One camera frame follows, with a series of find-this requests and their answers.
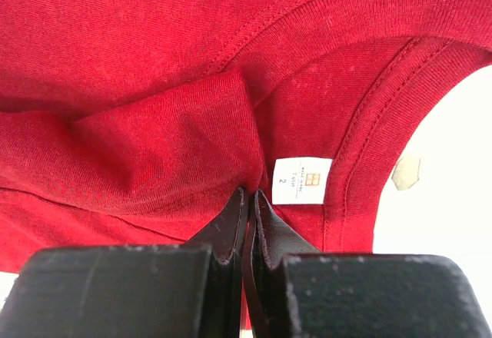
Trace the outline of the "dark red t-shirt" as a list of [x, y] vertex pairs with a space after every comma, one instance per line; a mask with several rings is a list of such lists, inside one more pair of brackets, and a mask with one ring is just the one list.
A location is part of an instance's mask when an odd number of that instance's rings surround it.
[[414, 130], [490, 62], [491, 0], [1, 0], [1, 269], [186, 241], [289, 157], [326, 191], [278, 215], [369, 252]]

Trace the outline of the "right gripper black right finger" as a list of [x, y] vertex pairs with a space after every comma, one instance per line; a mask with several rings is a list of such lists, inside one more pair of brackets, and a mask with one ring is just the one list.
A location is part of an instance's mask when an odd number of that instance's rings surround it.
[[322, 253], [262, 192], [251, 198], [249, 317], [256, 337], [489, 337], [463, 271], [436, 255]]

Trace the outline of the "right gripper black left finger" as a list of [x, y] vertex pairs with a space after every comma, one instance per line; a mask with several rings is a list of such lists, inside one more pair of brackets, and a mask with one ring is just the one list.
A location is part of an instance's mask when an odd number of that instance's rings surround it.
[[237, 337], [248, 195], [181, 245], [37, 252], [1, 311], [3, 337]]

